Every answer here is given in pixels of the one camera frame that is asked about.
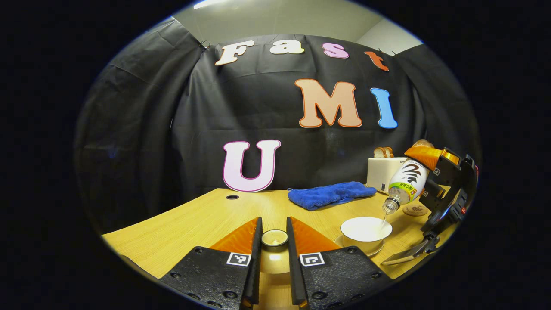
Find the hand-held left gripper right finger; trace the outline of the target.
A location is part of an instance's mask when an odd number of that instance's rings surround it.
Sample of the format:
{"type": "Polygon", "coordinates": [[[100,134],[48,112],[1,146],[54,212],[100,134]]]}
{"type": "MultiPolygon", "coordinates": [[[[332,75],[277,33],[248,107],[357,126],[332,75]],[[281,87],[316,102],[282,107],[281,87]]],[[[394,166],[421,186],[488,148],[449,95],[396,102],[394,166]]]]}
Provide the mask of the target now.
{"type": "Polygon", "coordinates": [[[301,310],[344,310],[378,294],[393,280],[356,246],[337,245],[287,217],[291,298],[301,310]]]}

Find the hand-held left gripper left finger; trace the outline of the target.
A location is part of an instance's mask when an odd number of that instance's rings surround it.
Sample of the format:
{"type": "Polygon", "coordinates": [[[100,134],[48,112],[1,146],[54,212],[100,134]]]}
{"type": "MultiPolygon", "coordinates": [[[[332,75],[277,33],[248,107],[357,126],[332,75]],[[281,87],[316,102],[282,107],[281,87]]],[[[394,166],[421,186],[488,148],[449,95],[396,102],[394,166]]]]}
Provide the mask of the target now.
{"type": "Polygon", "coordinates": [[[262,218],[253,218],[214,245],[193,247],[160,281],[211,309],[251,310],[259,304],[262,232],[262,218]]]}

